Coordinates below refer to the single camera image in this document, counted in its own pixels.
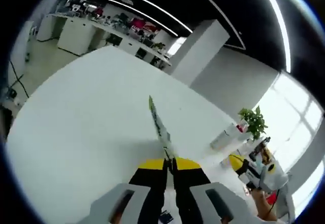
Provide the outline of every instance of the office desk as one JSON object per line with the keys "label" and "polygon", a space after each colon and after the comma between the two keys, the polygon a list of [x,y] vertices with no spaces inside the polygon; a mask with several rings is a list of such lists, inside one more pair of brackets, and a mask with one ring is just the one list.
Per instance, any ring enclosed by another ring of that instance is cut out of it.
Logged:
{"label": "office desk", "polygon": [[76,55],[83,55],[88,52],[92,44],[94,49],[97,48],[105,32],[121,37],[122,41],[118,47],[125,52],[136,55],[137,51],[141,48],[171,66],[170,62],[163,55],[139,41],[120,33],[110,26],[85,18],[49,14],[42,20],[37,40],[46,41],[60,37],[58,41],[59,48]]}
{"label": "office desk", "polygon": [[[46,223],[79,221],[94,200],[128,182],[139,163],[163,157],[149,95],[177,153],[205,169],[210,142],[230,117],[118,48],[76,59],[30,96],[10,129],[6,152],[22,193]],[[215,163],[231,152],[220,152]]]}

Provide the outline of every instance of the ceiling light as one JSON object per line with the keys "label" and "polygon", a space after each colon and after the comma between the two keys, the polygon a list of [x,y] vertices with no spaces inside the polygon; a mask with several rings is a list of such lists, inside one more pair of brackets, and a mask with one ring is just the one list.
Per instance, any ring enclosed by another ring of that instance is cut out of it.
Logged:
{"label": "ceiling light", "polygon": [[152,17],[148,16],[147,14],[144,14],[143,12],[140,12],[137,9],[134,9],[133,7],[129,7],[128,5],[125,5],[125,4],[121,3],[121,2],[117,2],[115,0],[107,0],[107,1],[120,4],[120,5],[124,6],[124,7],[130,8],[131,10],[136,11],[136,12],[142,14],[143,16],[145,16],[147,18],[150,18],[152,21],[154,21],[154,22],[158,23],[159,25],[163,26],[165,29],[167,29],[169,32],[171,32],[173,35],[175,35],[175,36],[178,37],[178,35],[174,31],[172,31],[171,29],[167,28],[165,25],[163,25],[162,23],[158,22],[156,19],[153,19]]}
{"label": "ceiling light", "polygon": [[286,65],[286,71],[288,73],[291,72],[291,57],[290,57],[290,46],[289,46],[289,37],[288,33],[286,31],[286,27],[284,24],[284,19],[281,14],[280,8],[276,0],[269,0],[271,2],[271,5],[273,7],[273,10],[275,12],[275,15],[278,19],[281,33],[282,33],[282,38],[283,38],[283,43],[284,43],[284,53],[285,53],[285,65]]}
{"label": "ceiling light", "polygon": [[170,14],[169,12],[165,11],[164,9],[160,8],[159,6],[157,6],[156,4],[148,1],[148,0],[142,0],[154,7],[156,7],[157,9],[161,10],[162,12],[164,12],[165,14],[167,14],[168,16],[170,16],[171,18],[173,18],[175,21],[177,21],[179,24],[181,24],[184,28],[186,28],[190,33],[193,33],[193,31],[188,27],[186,26],[184,23],[182,23],[180,20],[178,20],[176,17],[174,17],[172,14]]}

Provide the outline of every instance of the black ceiling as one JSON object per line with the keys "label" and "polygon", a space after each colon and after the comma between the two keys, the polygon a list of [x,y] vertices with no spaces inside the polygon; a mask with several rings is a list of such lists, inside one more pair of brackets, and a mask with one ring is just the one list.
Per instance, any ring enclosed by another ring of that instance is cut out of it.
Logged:
{"label": "black ceiling", "polygon": [[[131,1],[133,8],[158,20],[178,36],[190,35],[190,32],[177,21],[152,5],[142,0]],[[192,30],[203,20],[218,19],[231,36],[226,44],[235,46],[232,49],[256,58],[279,71],[285,70],[282,34],[269,0],[212,0],[229,21],[209,0],[148,1],[166,10]],[[322,90],[316,89],[317,86],[325,84],[325,49],[315,31],[291,0],[277,0],[277,3],[288,31],[291,73],[325,105],[325,95],[322,94]],[[324,5],[325,1],[316,0],[315,3]]]}

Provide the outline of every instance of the white pillar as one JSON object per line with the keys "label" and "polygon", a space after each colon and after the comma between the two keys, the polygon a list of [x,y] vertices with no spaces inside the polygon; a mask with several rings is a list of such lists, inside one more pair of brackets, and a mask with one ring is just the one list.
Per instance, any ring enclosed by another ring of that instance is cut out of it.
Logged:
{"label": "white pillar", "polygon": [[203,21],[172,56],[172,66],[165,72],[190,86],[228,39],[217,20]]}

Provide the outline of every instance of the gray plastic piece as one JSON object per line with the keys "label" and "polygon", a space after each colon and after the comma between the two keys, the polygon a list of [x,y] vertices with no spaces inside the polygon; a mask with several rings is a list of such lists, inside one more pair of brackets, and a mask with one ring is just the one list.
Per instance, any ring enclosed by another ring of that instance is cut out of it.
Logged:
{"label": "gray plastic piece", "polygon": [[126,194],[132,193],[119,224],[137,224],[143,203],[150,191],[149,187],[121,183],[94,201],[90,214],[77,224],[108,224],[110,217]]}
{"label": "gray plastic piece", "polygon": [[232,218],[230,224],[276,223],[254,216],[246,202],[224,185],[215,182],[190,188],[204,224],[220,224],[221,218]]}

